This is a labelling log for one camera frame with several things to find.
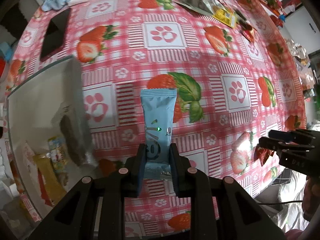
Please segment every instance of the table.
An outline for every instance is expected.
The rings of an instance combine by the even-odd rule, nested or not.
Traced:
[[[38,10],[13,56],[7,89],[66,55],[78,57],[84,62],[83,95],[94,154],[119,164],[144,142],[140,90],[156,85],[179,91],[182,82],[194,98],[186,102],[186,95],[179,94],[172,142],[196,168],[216,178],[232,176],[255,197],[283,170],[276,154],[260,165],[254,155],[257,139],[271,129],[294,126],[295,116],[305,127],[303,94],[285,42],[260,3],[225,2],[239,7],[256,27],[254,44],[240,27],[231,29],[173,0],[91,0],[72,7],[65,45],[45,62],[39,60],[41,44],[57,12]],[[95,29],[95,36],[84,35],[98,26],[107,27]],[[90,55],[83,52],[88,46]],[[195,83],[200,91],[192,90]],[[10,157],[8,143],[7,153]],[[21,198],[34,220],[40,220],[26,192]],[[170,182],[145,180],[140,198],[125,200],[126,236],[179,230],[168,221],[189,210],[190,199],[177,198]]]

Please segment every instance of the blue snack packet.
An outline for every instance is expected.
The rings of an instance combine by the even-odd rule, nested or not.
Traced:
[[[144,114],[147,163],[146,179],[171,179],[169,148],[173,124],[176,89],[141,90]]]

